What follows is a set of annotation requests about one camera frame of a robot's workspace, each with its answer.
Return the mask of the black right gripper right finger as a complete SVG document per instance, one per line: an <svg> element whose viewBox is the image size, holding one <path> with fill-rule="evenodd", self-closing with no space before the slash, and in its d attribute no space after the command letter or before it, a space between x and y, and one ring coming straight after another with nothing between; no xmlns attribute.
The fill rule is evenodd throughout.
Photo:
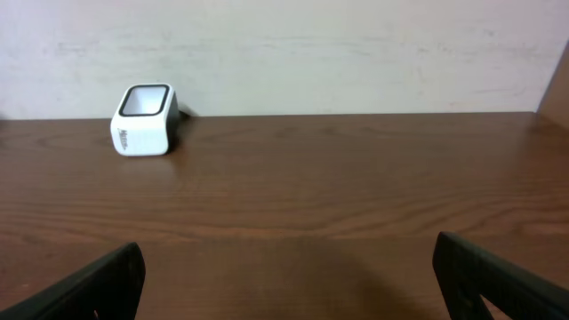
<svg viewBox="0 0 569 320"><path fill-rule="evenodd" d="M568 291L451 232L441 232L432 258L452 320L491 319L490 301L511 319L568 317Z"/></svg>

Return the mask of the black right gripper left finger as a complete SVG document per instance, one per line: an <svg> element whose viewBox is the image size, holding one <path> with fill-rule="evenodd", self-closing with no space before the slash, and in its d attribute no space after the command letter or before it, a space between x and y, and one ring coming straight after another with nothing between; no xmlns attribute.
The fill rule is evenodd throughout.
<svg viewBox="0 0 569 320"><path fill-rule="evenodd" d="M2 320L136 317L146 268L140 247L126 244L1 312Z"/></svg>

